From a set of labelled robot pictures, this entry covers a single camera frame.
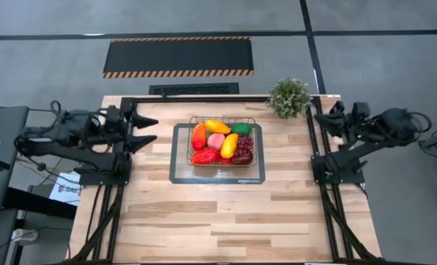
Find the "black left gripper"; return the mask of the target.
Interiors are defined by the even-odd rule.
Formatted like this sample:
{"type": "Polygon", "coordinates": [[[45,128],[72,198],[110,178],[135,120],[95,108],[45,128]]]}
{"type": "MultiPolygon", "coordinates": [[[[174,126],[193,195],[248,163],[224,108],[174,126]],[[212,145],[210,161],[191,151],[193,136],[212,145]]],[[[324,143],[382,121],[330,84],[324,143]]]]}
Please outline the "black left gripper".
{"type": "MultiPolygon", "coordinates": [[[[103,129],[108,139],[108,145],[112,146],[112,151],[119,151],[120,142],[124,141],[130,126],[130,123],[138,128],[151,127],[158,124],[158,120],[139,115],[132,107],[127,107],[121,110],[122,121],[118,124],[104,123],[103,129]]],[[[127,137],[127,150],[131,153],[136,153],[146,145],[154,142],[157,139],[156,135],[143,135],[127,137]]]]}

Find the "red orange mango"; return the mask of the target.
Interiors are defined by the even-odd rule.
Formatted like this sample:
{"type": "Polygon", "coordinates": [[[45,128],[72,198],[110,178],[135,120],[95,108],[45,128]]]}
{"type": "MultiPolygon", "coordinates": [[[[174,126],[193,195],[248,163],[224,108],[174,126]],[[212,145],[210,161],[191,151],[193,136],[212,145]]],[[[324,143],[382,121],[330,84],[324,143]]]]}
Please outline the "red orange mango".
{"type": "Polygon", "coordinates": [[[195,151],[200,151],[206,147],[207,136],[206,136],[206,125],[201,123],[197,124],[193,131],[191,137],[192,148],[195,151]]]}

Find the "red oblong fruit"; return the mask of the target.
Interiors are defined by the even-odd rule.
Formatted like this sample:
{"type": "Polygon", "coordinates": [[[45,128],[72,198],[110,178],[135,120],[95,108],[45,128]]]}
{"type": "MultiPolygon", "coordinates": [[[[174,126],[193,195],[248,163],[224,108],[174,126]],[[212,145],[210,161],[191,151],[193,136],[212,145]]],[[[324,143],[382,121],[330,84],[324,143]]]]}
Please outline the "red oblong fruit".
{"type": "Polygon", "coordinates": [[[191,157],[192,165],[208,165],[214,163],[220,157],[220,152],[216,149],[202,149],[196,151],[191,157]]]}

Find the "pink peach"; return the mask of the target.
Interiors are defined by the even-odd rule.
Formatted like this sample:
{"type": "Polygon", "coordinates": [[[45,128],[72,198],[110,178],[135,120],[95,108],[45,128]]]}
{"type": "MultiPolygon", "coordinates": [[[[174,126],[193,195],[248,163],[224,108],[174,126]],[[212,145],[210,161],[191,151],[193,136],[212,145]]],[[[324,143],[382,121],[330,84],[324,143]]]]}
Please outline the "pink peach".
{"type": "Polygon", "coordinates": [[[207,147],[220,151],[226,137],[222,133],[213,133],[207,139],[207,147]]]}

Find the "yellow oblong fruit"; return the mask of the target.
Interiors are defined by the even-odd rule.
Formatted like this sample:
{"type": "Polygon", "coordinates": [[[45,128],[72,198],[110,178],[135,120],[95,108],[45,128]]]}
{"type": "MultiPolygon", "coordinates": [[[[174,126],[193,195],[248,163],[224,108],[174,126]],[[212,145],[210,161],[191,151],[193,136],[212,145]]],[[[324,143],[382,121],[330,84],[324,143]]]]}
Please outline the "yellow oblong fruit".
{"type": "Polygon", "coordinates": [[[213,119],[206,120],[205,126],[207,130],[213,133],[228,135],[231,132],[231,129],[226,124],[213,119]]]}

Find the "yellow orange mango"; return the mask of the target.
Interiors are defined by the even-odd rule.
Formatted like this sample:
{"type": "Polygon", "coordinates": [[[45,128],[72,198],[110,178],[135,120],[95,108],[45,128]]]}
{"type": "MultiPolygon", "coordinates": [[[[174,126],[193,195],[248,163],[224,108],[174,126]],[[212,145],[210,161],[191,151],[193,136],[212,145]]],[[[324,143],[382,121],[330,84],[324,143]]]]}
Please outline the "yellow orange mango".
{"type": "Polygon", "coordinates": [[[222,158],[232,158],[237,148],[239,136],[236,133],[232,133],[226,136],[223,145],[220,150],[222,158]]]}

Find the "dark green fruit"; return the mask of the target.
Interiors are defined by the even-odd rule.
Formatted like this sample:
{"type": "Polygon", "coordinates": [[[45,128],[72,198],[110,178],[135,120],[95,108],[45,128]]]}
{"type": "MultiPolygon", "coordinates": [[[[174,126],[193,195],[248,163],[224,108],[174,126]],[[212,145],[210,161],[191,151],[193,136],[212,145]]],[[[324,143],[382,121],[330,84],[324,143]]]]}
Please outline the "dark green fruit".
{"type": "Polygon", "coordinates": [[[252,131],[253,127],[246,123],[237,123],[231,128],[231,132],[238,135],[250,135],[252,131]]]}

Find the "purple grape bunch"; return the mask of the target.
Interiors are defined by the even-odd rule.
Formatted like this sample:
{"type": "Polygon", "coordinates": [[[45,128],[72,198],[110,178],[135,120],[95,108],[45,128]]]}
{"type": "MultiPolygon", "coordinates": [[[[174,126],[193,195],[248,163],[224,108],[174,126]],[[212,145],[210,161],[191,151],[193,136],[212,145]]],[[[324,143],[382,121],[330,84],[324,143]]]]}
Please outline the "purple grape bunch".
{"type": "Polygon", "coordinates": [[[235,156],[250,155],[253,152],[254,140],[249,135],[239,135],[237,141],[237,148],[235,149],[235,156]]]}

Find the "small green potted plant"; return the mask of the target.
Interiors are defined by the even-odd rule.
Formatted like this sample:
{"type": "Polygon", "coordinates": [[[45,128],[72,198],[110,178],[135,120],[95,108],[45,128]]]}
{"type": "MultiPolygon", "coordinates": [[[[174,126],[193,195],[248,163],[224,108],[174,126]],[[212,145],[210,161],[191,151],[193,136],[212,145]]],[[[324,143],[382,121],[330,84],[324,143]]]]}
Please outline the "small green potted plant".
{"type": "Polygon", "coordinates": [[[279,80],[270,91],[266,105],[275,116],[281,119],[297,118],[306,113],[310,106],[308,84],[300,79],[286,78],[279,80]]]}

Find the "black perforated strip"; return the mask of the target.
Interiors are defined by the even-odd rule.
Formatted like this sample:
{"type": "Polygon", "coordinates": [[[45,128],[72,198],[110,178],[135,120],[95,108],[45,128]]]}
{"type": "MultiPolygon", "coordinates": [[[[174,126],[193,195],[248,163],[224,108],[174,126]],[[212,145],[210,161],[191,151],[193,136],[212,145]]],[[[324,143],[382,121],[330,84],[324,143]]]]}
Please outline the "black perforated strip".
{"type": "Polygon", "coordinates": [[[197,83],[180,85],[151,85],[149,95],[210,95],[210,94],[239,94],[238,82],[197,83]]]}

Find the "black hazard-striped floor mat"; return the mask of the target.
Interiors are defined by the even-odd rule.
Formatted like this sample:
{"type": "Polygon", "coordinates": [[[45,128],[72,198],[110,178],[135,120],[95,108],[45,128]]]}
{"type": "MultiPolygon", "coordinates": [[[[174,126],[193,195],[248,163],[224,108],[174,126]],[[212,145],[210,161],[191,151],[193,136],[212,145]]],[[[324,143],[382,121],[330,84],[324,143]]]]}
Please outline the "black hazard-striped floor mat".
{"type": "Polygon", "coordinates": [[[113,39],[102,72],[105,79],[252,75],[251,39],[244,36],[113,39]]]}

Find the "grey-bordered silicone baking mat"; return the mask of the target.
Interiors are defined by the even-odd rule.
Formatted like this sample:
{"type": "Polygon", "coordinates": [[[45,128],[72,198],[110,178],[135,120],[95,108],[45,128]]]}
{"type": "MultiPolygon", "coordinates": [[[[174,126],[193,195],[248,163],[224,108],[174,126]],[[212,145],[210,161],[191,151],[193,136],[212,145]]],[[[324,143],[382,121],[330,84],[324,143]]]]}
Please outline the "grey-bordered silicone baking mat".
{"type": "Polygon", "coordinates": [[[172,151],[169,165],[169,180],[174,184],[263,184],[265,162],[262,128],[255,124],[253,160],[244,166],[189,165],[189,131],[191,124],[176,124],[172,135],[172,151]]]}

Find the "printed white paper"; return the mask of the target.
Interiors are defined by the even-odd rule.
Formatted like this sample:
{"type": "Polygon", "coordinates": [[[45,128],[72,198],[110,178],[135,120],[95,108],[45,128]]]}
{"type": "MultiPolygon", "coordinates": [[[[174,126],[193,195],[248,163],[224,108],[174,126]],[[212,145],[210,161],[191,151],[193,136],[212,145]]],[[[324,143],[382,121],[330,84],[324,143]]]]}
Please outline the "printed white paper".
{"type": "Polygon", "coordinates": [[[82,187],[80,175],[76,172],[61,172],[56,179],[49,198],[58,202],[78,206],[82,187]]]}

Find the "white power strip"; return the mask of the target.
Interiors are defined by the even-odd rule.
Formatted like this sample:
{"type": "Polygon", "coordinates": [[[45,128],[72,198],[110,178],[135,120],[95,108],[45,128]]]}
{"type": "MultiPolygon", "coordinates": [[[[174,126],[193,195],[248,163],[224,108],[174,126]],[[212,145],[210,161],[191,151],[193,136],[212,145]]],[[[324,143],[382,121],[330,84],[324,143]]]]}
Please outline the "white power strip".
{"type": "Polygon", "coordinates": [[[37,230],[25,230],[25,229],[15,229],[12,232],[11,240],[12,241],[35,241],[38,238],[37,230]]]}

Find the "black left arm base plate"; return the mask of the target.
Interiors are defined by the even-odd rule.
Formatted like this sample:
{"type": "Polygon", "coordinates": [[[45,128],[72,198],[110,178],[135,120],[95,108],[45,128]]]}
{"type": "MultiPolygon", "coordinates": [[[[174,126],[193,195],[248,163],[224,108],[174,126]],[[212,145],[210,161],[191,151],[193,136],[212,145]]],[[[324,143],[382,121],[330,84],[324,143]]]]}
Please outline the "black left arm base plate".
{"type": "Polygon", "coordinates": [[[74,171],[80,175],[82,186],[125,186],[129,183],[131,161],[114,166],[110,170],[97,170],[93,166],[82,165],[74,171]]]}

